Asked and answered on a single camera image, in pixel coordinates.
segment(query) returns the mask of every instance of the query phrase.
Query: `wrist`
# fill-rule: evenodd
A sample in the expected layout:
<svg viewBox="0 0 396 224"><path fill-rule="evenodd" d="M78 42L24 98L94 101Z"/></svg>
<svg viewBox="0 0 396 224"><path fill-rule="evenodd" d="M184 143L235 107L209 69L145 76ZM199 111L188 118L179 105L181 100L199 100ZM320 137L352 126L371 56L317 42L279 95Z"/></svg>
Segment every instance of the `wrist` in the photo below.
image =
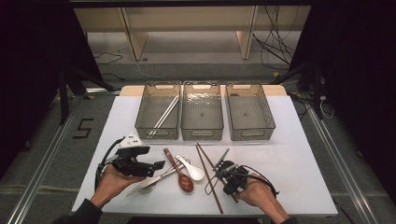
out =
<svg viewBox="0 0 396 224"><path fill-rule="evenodd" d="M105 204L109 203L111 198L104 195L93 194L90 201L95 205L97 208L102 209Z"/></svg>
<svg viewBox="0 0 396 224"><path fill-rule="evenodd" d="M258 207L267 215L271 220L277 224L282 223L289 218L289 215L280 205L280 203L262 203Z"/></svg>

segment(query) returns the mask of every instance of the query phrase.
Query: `black backdrop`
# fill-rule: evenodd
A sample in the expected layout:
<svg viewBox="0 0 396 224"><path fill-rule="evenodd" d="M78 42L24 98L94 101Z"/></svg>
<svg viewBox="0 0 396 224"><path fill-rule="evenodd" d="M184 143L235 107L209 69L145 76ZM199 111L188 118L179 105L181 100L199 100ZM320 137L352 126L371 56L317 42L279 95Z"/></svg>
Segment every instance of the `black backdrop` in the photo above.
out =
<svg viewBox="0 0 396 224"><path fill-rule="evenodd" d="M396 204L396 7L360 1L332 52L325 89Z"/></svg>
<svg viewBox="0 0 396 224"><path fill-rule="evenodd" d="M0 34L1 177L47 112L61 71L73 66L103 79L67 4L2 1Z"/></svg>

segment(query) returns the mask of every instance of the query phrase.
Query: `dark chopsticks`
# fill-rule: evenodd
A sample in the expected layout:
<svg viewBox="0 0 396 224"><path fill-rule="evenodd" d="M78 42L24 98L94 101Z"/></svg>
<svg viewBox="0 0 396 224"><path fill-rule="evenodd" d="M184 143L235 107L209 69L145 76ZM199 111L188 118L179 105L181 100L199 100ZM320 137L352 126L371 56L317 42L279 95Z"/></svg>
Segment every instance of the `dark chopsticks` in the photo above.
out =
<svg viewBox="0 0 396 224"><path fill-rule="evenodd" d="M199 145L199 143L197 143L198 148L201 149L202 153L204 154L204 156L206 157L207 161L209 162L209 164L212 166L213 169L215 169L215 166L213 165L212 161L210 161L210 159L206 156L206 153L204 152L204 150L202 149L201 145ZM223 179L221 179L221 183L225 186L225 181ZM238 200L235 198L235 195L231 195L231 197L233 197L233 200L238 203Z"/></svg>
<svg viewBox="0 0 396 224"><path fill-rule="evenodd" d="M222 211L222 208L221 208L221 205L220 205L220 202L219 202L218 195L216 194L215 189L213 188L212 182L210 181L210 177L209 177L209 174L207 173L207 170L206 170L206 167L205 167L205 164L204 164L204 160L202 159L202 156L201 156L201 153L199 152L198 146L196 146L196 148L197 148L197 152L198 152L199 158L201 159L201 163L204 166L204 170L205 170L205 174L206 174L206 177L207 177L207 181L209 182L210 188L213 189L212 192L213 192L213 195L215 196L216 203L218 204L218 208L219 208L220 212L223 214L223 211Z"/></svg>

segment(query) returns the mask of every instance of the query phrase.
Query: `utensil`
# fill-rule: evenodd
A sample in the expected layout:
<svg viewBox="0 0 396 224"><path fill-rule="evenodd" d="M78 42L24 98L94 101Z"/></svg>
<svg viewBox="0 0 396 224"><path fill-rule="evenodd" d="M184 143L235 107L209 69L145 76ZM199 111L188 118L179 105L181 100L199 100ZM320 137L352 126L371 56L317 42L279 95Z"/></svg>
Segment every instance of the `utensil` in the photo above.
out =
<svg viewBox="0 0 396 224"><path fill-rule="evenodd" d="M181 163L180 161L177 161L177 167L178 167L178 169L183 169L184 168L184 164L183 163ZM139 192L139 194L148 194L148 193L150 193L150 192L152 192L154 189L155 189L155 187L157 186L157 182L158 181L160 181L161 179L163 179L164 177L166 177L166 176L169 176L170 174L172 174L172 173L174 173L176 171L176 169L175 169L175 167L173 167L173 165L164 173L164 174L162 174L162 175L160 175L160 176L155 176L155 177L148 177L148 178L146 178L143 182L149 182L149 183L151 183L150 185L148 185L148 186L146 186L146 184L144 184L143 182L141 183L141 184L139 184L138 186L136 186L136 188L134 188L134 189L137 189L138 190L138 192Z"/></svg>
<svg viewBox="0 0 396 224"><path fill-rule="evenodd" d="M204 149L201 147L201 145L199 145L199 143L197 143L197 147L198 147L199 149L201 149L202 153L203 153L204 156L206 157L206 159L207 159L207 161L209 162L210 166L212 166L213 171L216 172L216 167L213 165L213 163L212 163L212 161L209 159L209 157L207 157L206 153L204 152ZM222 178L220 181L221 181L221 183L222 183L224 186L226 186L226 183L225 183L225 181L223 180L223 178ZM238 200L236 199L236 197L235 197L234 194L231 194L231 197L233 197L233 201L234 201L234 202L238 203Z"/></svg>
<svg viewBox="0 0 396 224"><path fill-rule="evenodd" d="M212 189L213 196L215 196L216 204L218 205L218 208L219 208L220 212L223 214L223 210L222 210L222 208L221 208L221 204L220 204L218 195L216 194L215 188L213 187L213 184L212 184L212 181L211 181L210 178L209 178L209 174L207 173L204 160L202 159L202 156L201 156L201 153L199 152L198 146L196 146L196 148L197 148L197 152L198 152L198 155L199 155L199 159L201 159L201 163L202 163L202 165L204 166L204 169L205 169L205 173L206 173L206 177L207 177L207 182L209 183L210 188Z"/></svg>
<svg viewBox="0 0 396 224"><path fill-rule="evenodd" d="M174 165L175 169L178 172L178 184L180 185L181 189L183 189L186 192L192 192L192 190L194 189L194 184L192 183L192 180L187 175L181 173L181 171L178 169L176 162L173 159L169 149L164 148L163 151L165 152L166 157Z"/></svg>
<svg viewBox="0 0 396 224"><path fill-rule="evenodd" d="M171 113L171 111L173 110L175 105L177 104L177 100L178 100L178 96L175 96L175 98L173 99L171 104L166 108L165 112L160 117L157 124L154 126L155 129L158 129L161 127L161 125L163 125L163 122L166 120L166 118L169 116L169 114ZM151 131L148 135L148 138L152 138L156 132L157 131Z"/></svg>
<svg viewBox="0 0 396 224"><path fill-rule="evenodd" d="M189 175L190 175L191 179L193 179L193 180L202 180L204 178L205 172L203 170L201 170L200 168L198 168L196 166L193 166L193 165L189 164L180 155L176 155L175 158L178 161L181 161L184 164L184 166L186 167L187 171L189 172Z"/></svg>

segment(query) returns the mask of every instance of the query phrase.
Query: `white chopsticks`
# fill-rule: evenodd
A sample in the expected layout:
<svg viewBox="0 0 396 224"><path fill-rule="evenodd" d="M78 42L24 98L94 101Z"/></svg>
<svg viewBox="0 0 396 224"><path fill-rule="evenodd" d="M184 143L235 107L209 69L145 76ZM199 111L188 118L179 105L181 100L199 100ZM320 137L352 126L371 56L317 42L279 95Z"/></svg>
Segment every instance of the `white chopsticks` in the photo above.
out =
<svg viewBox="0 0 396 224"><path fill-rule="evenodd" d="M175 96L172 103L168 106L168 108L166 108L165 112L163 113L161 118L158 120L157 124L154 126L154 129L158 129L161 127L161 125L163 125L163 122L166 120L166 118L168 118L169 114L171 113L171 111L173 110L175 105L177 105L177 101L178 101L178 95ZM156 132L157 131L151 131L148 135L148 138L151 139Z"/></svg>

